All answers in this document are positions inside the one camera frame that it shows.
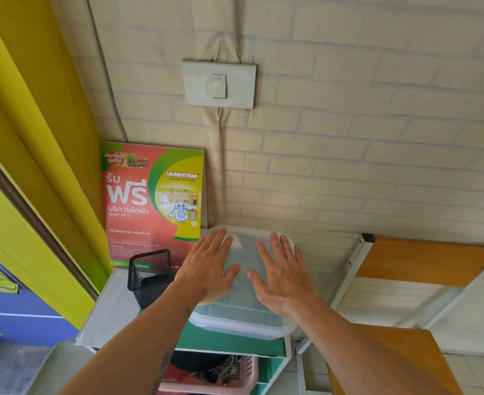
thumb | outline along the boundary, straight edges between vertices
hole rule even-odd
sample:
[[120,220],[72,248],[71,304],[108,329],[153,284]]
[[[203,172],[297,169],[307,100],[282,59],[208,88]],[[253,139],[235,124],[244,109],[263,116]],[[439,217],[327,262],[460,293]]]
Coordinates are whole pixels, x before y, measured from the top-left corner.
[[227,268],[226,272],[224,273],[224,279],[227,282],[227,289],[231,288],[233,284],[233,280],[237,277],[238,272],[240,271],[240,265],[231,265]]
[[264,280],[262,280],[262,277],[260,274],[258,274],[254,270],[248,270],[247,272],[247,278],[249,281],[251,281],[251,284],[253,284],[253,287],[255,288],[255,292],[258,293],[261,291],[263,288],[266,287]]

black mesh pen holder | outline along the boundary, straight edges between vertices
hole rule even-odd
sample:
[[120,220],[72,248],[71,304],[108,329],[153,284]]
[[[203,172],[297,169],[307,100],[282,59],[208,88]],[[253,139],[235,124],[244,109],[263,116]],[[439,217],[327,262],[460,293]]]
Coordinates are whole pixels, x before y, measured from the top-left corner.
[[146,252],[130,258],[127,288],[134,293],[140,308],[151,305],[173,280],[169,250]]

wooden backrest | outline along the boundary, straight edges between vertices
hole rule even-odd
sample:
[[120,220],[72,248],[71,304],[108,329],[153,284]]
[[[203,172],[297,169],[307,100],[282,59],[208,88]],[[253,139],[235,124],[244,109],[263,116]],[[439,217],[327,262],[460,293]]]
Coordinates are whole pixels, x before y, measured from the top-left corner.
[[[399,353],[411,363],[430,374],[437,382],[455,395],[463,395],[456,378],[447,364],[440,347],[430,331],[419,329],[402,329],[377,325],[356,325],[379,342]],[[331,391],[333,395],[345,395],[337,378],[330,368]]]
[[484,247],[376,237],[357,277],[466,287],[484,270]]

light switch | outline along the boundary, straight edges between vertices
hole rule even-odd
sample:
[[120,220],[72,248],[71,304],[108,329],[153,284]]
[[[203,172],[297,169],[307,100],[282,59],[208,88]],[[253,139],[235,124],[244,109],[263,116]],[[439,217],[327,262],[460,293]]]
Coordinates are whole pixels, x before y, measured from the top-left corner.
[[186,60],[182,68],[188,105],[253,108],[256,65]]
[[226,98],[226,76],[211,75],[212,98]]

basket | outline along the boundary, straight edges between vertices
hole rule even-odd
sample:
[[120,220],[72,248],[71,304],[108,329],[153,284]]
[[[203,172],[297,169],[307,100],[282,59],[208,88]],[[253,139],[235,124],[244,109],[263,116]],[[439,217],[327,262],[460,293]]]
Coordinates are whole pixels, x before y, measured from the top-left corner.
[[141,309],[148,308],[174,280],[171,252],[159,250],[134,255],[129,261],[127,288]]
[[196,384],[162,381],[160,392],[206,393],[210,395],[249,395],[258,379],[258,358],[242,356],[238,373],[231,376],[228,385],[214,385],[205,382]]

